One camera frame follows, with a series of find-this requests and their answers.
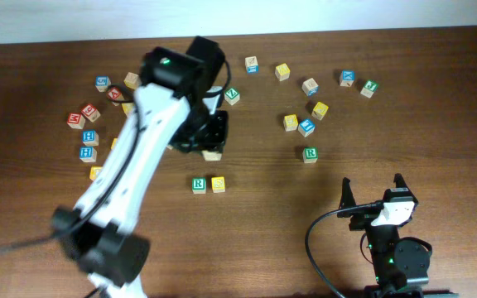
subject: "cube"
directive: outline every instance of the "cube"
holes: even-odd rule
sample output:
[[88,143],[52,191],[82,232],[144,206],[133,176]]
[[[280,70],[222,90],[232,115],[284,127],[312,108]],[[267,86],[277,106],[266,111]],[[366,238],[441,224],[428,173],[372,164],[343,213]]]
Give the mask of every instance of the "cube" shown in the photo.
[[310,119],[306,119],[302,123],[299,123],[297,131],[299,131],[303,137],[308,137],[308,135],[314,132],[314,127],[316,127],[314,123],[312,123]]
[[329,106],[322,102],[318,102],[314,109],[312,110],[312,117],[321,120],[327,114],[327,110],[329,109]]
[[224,99],[229,104],[234,105],[240,100],[240,93],[235,88],[229,88],[224,94]]
[[246,58],[246,72],[249,74],[256,74],[258,72],[258,63],[256,56]]
[[98,76],[96,79],[95,79],[95,87],[97,87],[97,90],[99,92],[104,92],[106,90],[108,90],[108,86],[111,84],[112,82],[109,80],[109,77],[107,76]]
[[211,178],[211,184],[213,186],[213,192],[214,193],[225,192],[224,177],[213,177],[213,178]]
[[133,103],[121,103],[121,106],[123,106],[123,111],[126,114],[126,117],[130,115],[130,112],[133,110]]
[[98,146],[99,135],[95,131],[84,131],[82,132],[82,142],[86,146]]
[[365,83],[360,94],[371,99],[371,96],[373,96],[374,92],[377,91],[377,88],[378,84],[376,82],[373,82],[372,80],[369,80],[367,83]]
[[318,161],[318,149],[316,147],[305,148],[305,150],[303,150],[303,161],[305,163]]
[[297,116],[294,115],[287,115],[285,116],[285,121],[283,123],[285,125],[285,131],[291,132],[297,129]]
[[[111,88],[107,93],[110,100],[124,100],[123,94],[117,87]],[[112,102],[114,106],[118,106],[119,103]]]
[[80,148],[80,159],[83,162],[96,162],[97,161],[97,151],[93,147],[81,147]]
[[222,153],[218,151],[202,150],[202,156],[205,161],[220,161],[222,159]]
[[141,80],[139,79],[139,75],[134,74],[134,73],[128,73],[126,75],[126,78],[124,78],[124,84],[131,88],[131,89],[137,89],[139,85],[141,85]]
[[303,85],[301,88],[303,89],[303,92],[305,92],[306,96],[311,96],[312,94],[318,92],[318,84],[314,81],[314,79],[308,79],[305,82],[303,82]]
[[95,122],[95,120],[100,117],[100,113],[97,108],[91,104],[88,104],[82,109],[82,114],[91,122]]
[[290,69],[286,63],[283,63],[275,68],[275,76],[279,81],[290,78]]
[[340,86],[350,87],[354,83],[354,71],[342,70],[340,74]]
[[97,179],[97,176],[100,174],[102,170],[103,170],[102,166],[92,166],[91,170],[89,170],[89,178],[92,181],[95,181],[95,179]]
[[192,179],[192,192],[194,194],[205,194],[206,191],[207,185],[205,184],[205,178]]
[[75,129],[84,128],[84,123],[86,123],[86,119],[79,113],[70,113],[70,116],[67,118],[67,124]]

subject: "small robot arm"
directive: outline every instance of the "small robot arm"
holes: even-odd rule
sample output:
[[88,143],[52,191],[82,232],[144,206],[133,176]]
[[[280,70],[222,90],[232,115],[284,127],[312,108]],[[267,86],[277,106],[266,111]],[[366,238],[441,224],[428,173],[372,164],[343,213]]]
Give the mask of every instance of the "small robot arm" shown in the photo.
[[185,54],[157,47],[141,68],[136,108],[97,179],[73,209],[51,220],[65,255],[112,298],[146,297],[139,273],[150,242],[133,235],[148,184],[168,144],[183,152],[222,152],[228,114],[218,111],[223,88],[213,87],[222,64],[218,44],[196,37]]

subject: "yellow block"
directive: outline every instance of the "yellow block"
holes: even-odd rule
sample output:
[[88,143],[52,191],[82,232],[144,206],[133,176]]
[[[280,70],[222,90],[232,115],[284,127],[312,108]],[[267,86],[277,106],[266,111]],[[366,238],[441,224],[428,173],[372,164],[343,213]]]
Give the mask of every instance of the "yellow block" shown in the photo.
[[290,74],[290,69],[288,68],[288,65],[286,63],[283,63],[279,65],[278,67],[275,68],[279,75],[286,75]]
[[225,181],[224,177],[213,177],[211,178],[211,184],[213,186],[213,192],[225,192]]
[[317,105],[314,107],[314,113],[317,113],[321,115],[322,117],[327,114],[327,110],[329,109],[329,106],[322,102],[318,102]]
[[133,103],[121,103],[124,113],[128,116],[133,110]]
[[89,171],[89,178],[93,181],[97,179],[97,176],[100,174],[100,171],[103,170],[102,166],[92,166],[91,171]]

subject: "blue block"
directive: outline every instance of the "blue block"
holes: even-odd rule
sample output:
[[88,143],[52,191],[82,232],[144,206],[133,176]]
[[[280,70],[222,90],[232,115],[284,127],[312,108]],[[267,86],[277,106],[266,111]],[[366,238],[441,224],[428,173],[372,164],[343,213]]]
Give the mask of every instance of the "blue block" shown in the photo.
[[108,77],[98,76],[95,80],[95,86],[108,86]]
[[305,132],[309,132],[315,127],[314,123],[310,119],[305,119],[302,123],[299,123],[299,126]]
[[344,70],[341,72],[341,77],[344,80],[354,80],[354,71]]
[[249,74],[254,74],[254,73],[257,73],[257,72],[258,72],[258,65],[248,67],[248,73]]
[[81,147],[80,148],[80,158],[91,157],[93,155],[92,147]]
[[82,132],[82,142],[92,142],[95,140],[95,131]]

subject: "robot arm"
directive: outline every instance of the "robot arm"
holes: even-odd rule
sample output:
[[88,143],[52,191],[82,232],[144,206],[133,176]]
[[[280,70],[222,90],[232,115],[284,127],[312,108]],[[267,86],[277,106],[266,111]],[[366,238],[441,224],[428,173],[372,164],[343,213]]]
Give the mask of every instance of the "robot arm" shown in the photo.
[[72,210],[58,208],[51,220],[65,255],[112,298],[146,297],[139,273],[150,243],[132,231],[166,145],[222,152],[225,144],[227,113],[216,111],[223,89],[206,93],[224,54],[201,37],[186,54],[158,47],[145,56],[136,108],[103,170]]

